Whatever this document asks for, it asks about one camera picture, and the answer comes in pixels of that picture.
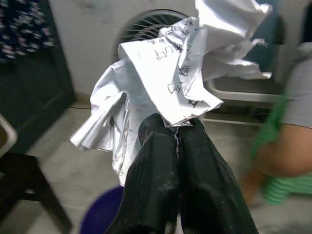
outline floor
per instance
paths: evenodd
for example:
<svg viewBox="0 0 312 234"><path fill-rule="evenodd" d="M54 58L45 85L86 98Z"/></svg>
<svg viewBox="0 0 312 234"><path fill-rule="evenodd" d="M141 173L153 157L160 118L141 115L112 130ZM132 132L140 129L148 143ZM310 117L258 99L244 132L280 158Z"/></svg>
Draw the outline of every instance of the floor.
<svg viewBox="0 0 312 234"><path fill-rule="evenodd" d="M70 135L87 119L90 110L68 109L28 152L37 156L46 177L79 233L81 220L92 202L118 185L111 169L111 153L78 151ZM258 127L205 123L206 132L237 178L250 167L249 148ZM291 196L280 206L259 200L251 213L261 234L310 234L312 197ZM36 202L21 201L0 227L0 234L59 234Z"/></svg>

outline blue bucket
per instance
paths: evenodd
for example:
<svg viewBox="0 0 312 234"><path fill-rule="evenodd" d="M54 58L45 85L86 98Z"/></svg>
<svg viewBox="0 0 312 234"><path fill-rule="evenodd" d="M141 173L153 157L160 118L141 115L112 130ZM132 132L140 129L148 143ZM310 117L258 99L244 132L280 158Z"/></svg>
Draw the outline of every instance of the blue bucket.
<svg viewBox="0 0 312 234"><path fill-rule="evenodd" d="M122 199L123 187L101 195L87 211L80 234L103 234L113 222Z"/></svg>

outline white paper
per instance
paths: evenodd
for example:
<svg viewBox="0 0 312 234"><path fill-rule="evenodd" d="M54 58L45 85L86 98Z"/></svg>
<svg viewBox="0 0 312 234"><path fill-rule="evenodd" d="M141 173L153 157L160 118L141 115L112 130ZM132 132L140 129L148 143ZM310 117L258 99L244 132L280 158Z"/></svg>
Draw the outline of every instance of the white paper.
<svg viewBox="0 0 312 234"><path fill-rule="evenodd" d="M254 0L196 0L188 17L152 40L123 43L91 96L91 116L71 137L81 149L113 151L113 169L124 185L140 144L142 121L160 113L167 127L219 107L203 81L222 76L269 78L245 55L264 40L251 37L272 10ZM204 60L205 74L202 76Z"/></svg>

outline patterned cloth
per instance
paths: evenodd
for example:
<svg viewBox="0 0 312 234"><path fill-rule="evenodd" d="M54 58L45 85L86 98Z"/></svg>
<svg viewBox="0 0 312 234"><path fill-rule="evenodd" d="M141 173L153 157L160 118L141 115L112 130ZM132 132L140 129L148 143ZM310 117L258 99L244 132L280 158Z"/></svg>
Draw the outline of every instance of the patterned cloth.
<svg viewBox="0 0 312 234"><path fill-rule="evenodd" d="M53 45L39 0L0 0L0 62Z"/></svg>

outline dark wooden cabinet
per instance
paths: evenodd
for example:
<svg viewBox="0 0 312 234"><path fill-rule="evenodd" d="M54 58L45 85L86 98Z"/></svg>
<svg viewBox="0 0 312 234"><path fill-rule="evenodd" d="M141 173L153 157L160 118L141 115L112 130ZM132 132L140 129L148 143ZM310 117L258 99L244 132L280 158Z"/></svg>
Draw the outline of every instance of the dark wooden cabinet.
<svg viewBox="0 0 312 234"><path fill-rule="evenodd" d="M0 113L18 133L24 153L74 101L66 59L48 0L40 1L55 47L0 63Z"/></svg>

